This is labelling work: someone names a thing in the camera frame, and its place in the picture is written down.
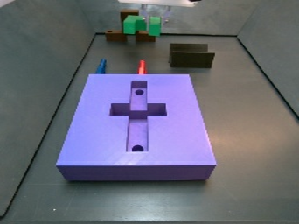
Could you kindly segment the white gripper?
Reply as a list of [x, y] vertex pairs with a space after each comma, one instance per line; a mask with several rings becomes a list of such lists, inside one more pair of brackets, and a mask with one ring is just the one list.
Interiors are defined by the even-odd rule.
[[140, 15], [144, 17], [144, 21], [148, 21], [147, 5], [165, 5], [165, 11], [163, 14], [163, 23], [168, 23], [171, 16], [171, 6], [193, 7], [195, 4], [201, 0], [117, 0], [124, 4], [141, 4]]

